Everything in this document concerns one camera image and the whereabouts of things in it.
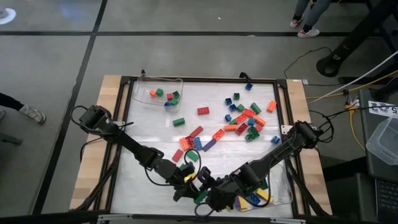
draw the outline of white label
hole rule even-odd
[[[395,106],[389,103],[381,103],[376,101],[369,100],[369,107],[370,106]],[[380,107],[380,108],[369,108],[369,113],[377,114],[381,116],[394,116],[398,114],[398,106],[396,107]]]

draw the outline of gray floor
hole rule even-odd
[[[2,30],[90,31],[100,0],[9,1],[0,4],[17,10],[17,18]],[[108,1],[100,26],[102,31],[261,31],[286,32],[294,1]],[[366,14],[362,4],[333,4],[318,23],[321,31],[351,30]],[[45,172],[55,135],[60,127],[75,78],[88,43],[88,36],[0,36],[0,91],[24,103],[35,105],[48,116],[39,127],[16,111],[7,110],[0,131],[22,138],[19,147],[0,142],[0,216],[30,213]],[[334,49],[342,37],[181,37],[115,36],[97,37],[78,96],[77,105],[96,102],[103,75],[149,75],[237,77],[245,71],[253,78],[284,78],[284,69],[308,50],[327,46]],[[301,58],[287,72],[289,78],[310,83],[337,83],[315,69],[327,50]],[[340,75],[358,76],[390,54],[384,41],[372,38],[343,64]],[[306,86],[308,96],[322,95],[332,87]],[[339,111],[345,98],[336,97],[310,105],[323,113]],[[355,130],[362,138],[359,114]],[[321,124],[312,115],[314,124]],[[320,144],[323,166],[363,156],[349,130],[348,115],[333,122],[338,130],[330,144]],[[44,212],[69,208],[79,169],[79,148],[86,135],[71,124],[45,203]]]

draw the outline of wooden table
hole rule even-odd
[[[111,112],[114,111],[121,79],[122,76],[119,75],[104,76],[102,86],[99,91],[97,105],[103,106]],[[290,108],[292,110],[294,121],[300,120],[310,123],[311,119],[308,112],[307,101],[305,99],[305,93],[301,80],[287,80],[287,90],[289,92]],[[127,86],[124,87],[123,92],[127,92]],[[281,88],[279,89],[279,94],[281,98],[284,121],[287,122],[287,110],[284,101],[284,92]],[[124,108],[126,95],[127,94],[123,94],[120,108]],[[123,109],[120,109],[117,121],[121,121],[122,116]],[[94,138],[96,138],[96,136],[89,135],[87,141],[90,141]],[[70,208],[76,208],[79,206],[98,183],[101,167],[104,161],[105,147],[106,142],[104,140],[96,141],[85,147],[85,152],[80,165]],[[326,185],[323,178],[318,151],[313,149],[303,149],[300,156],[305,185],[314,196],[315,200],[322,206],[324,211],[331,214],[328,192],[326,190]],[[103,190],[99,204],[100,209],[105,208],[108,185],[109,181]],[[295,186],[295,193],[297,198],[298,212],[299,214],[304,214],[301,194],[297,186]]]

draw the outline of sneaker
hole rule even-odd
[[[290,22],[290,27],[291,27],[291,28],[297,27],[298,25],[300,25],[301,21],[303,21],[303,18],[301,18],[301,20],[299,20],[299,21],[293,19],[292,22]]]
[[[33,106],[25,105],[19,110],[19,112],[34,120],[37,124],[43,124],[45,121],[45,115],[43,112],[39,111]]]
[[[5,115],[6,115],[5,111],[0,111],[0,121],[4,118]]]
[[[316,28],[312,28],[308,32],[304,32],[304,30],[301,29],[300,32],[297,34],[297,37],[300,37],[300,38],[316,37],[319,35],[319,33],[320,33],[319,30]]]

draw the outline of pant leg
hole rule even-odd
[[[330,3],[331,0],[317,0],[315,5],[310,10],[307,21],[305,21],[305,25],[310,27],[314,26],[318,22],[319,17],[323,14],[323,12],[329,8]]]
[[[13,97],[0,93],[0,106],[5,106],[19,111],[24,105]]]
[[[294,15],[298,17],[302,17],[305,9],[308,6],[310,0],[297,0],[296,9],[294,11]]]

